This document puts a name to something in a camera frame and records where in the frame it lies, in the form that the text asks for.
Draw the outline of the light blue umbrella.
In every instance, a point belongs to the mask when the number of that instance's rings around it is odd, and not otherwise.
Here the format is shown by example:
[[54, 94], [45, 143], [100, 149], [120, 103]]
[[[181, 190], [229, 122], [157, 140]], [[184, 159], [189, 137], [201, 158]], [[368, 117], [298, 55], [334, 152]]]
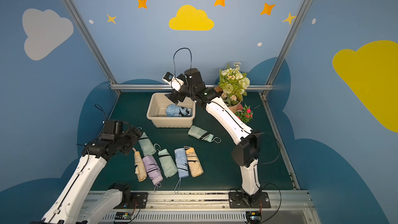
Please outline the light blue umbrella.
[[174, 153], [175, 153], [175, 163], [179, 177], [178, 182], [174, 189], [174, 193], [177, 194], [180, 191], [181, 180], [189, 176], [189, 165], [188, 165], [186, 150], [184, 148], [175, 149]]
[[166, 109], [166, 115], [168, 117], [182, 117], [179, 112], [180, 108], [181, 106], [171, 104]]
[[181, 107], [179, 112], [182, 117], [191, 117], [192, 116], [191, 108]]

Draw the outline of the beige yellow umbrella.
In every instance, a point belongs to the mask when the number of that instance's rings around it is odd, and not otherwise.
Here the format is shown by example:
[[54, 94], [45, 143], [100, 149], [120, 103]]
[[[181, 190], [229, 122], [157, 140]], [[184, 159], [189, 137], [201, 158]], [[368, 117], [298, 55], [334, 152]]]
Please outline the beige yellow umbrella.
[[198, 177], [204, 173], [198, 155], [193, 147], [184, 147], [187, 157], [188, 166], [192, 177]]

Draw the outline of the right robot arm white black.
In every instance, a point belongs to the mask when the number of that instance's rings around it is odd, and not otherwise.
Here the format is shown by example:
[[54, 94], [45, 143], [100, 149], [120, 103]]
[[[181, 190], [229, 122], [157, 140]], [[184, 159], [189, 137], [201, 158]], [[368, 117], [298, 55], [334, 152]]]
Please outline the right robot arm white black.
[[167, 72], [163, 76], [163, 81], [172, 88], [172, 92], [166, 95], [171, 102], [177, 104], [188, 97], [225, 128], [236, 145], [231, 155], [240, 167], [243, 200], [247, 205], [256, 203], [262, 192], [258, 178], [261, 133], [238, 119], [227, 107], [221, 94], [205, 85], [198, 69], [190, 68], [178, 76]]

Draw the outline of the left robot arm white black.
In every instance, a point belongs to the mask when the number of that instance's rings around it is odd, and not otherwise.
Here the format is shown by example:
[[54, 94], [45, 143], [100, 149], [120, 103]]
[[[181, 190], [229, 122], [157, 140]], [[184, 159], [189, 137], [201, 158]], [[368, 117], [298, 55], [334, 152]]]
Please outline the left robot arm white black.
[[98, 224], [115, 207], [127, 208], [134, 203], [129, 186], [114, 183], [104, 196], [87, 209], [82, 209], [92, 185], [107, 162], [120, 153], [127, 155], [143, 135], [142, 129], [134, 126], [124, 130], [125, 121], [105, 120], [103, 124], [99, 137], [84, 146], [76, 170], [39, 223]]

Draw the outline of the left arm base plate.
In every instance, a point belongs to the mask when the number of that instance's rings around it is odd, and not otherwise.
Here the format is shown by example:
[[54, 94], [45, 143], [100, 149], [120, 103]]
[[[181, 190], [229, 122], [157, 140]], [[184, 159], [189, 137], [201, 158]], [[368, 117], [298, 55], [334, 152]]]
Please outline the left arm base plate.
[[141, 209], [146, 208], [147, 192], [130, 192], [122, 194], [122, 201], [115, 209]]

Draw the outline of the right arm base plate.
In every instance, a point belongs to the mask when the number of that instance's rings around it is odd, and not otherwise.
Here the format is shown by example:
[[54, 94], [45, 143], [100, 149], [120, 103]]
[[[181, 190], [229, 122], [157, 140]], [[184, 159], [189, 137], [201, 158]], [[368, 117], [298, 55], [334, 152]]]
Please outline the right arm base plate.
[[249, 204], [244, 201], [243, 194], [240, 191], [230, 191], [228, 193], [230, 208], [271, 208], [271, 202], [267, 192], [262, 192], [259, 199]]

